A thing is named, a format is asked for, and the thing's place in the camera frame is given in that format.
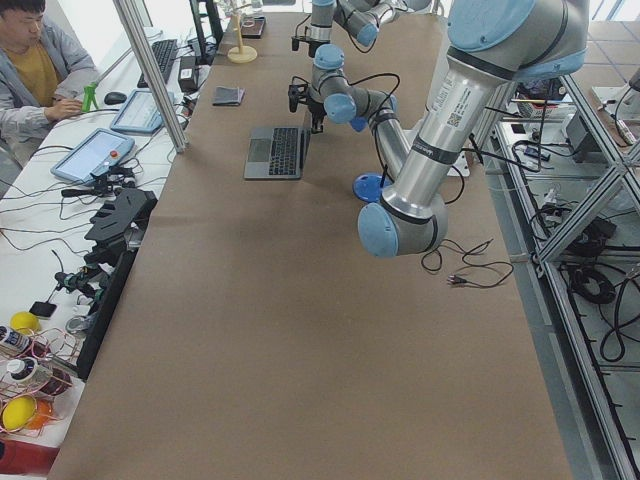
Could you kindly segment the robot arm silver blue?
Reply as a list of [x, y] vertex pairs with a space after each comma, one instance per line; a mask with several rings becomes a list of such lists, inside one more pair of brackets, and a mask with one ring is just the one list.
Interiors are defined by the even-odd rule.
[[376, 40], [382, 2], [361, 10], [349, 1], [315, 1], [310, 39], [316, 51], [308, 98], [315, 121], [328, 117], [353, 129], [368, 126], [386, 163], [390, 185], [358, 216], [363, 247], [390, 258], [436, 249], [447, 231], [440, 184], [456, 162], [497, 87], [554, 78], [584, 63], [589, 24], [586, 1], [455, 1], [447, 19], [448, 72], [413, 139], [389, 93], [351, 85], [344, 53], [330, 41], [334, 24], [363, 46]]
[[381, 27], [405, 14], [427, 13], [439, 7], [439, 1], [312, 1], [311, 13], [300, 22], [291, 37], [291, 49], [308, 45], [308, 55], [331, 42], [334, 25], [341, 27], [354, 46], [368, 52]]

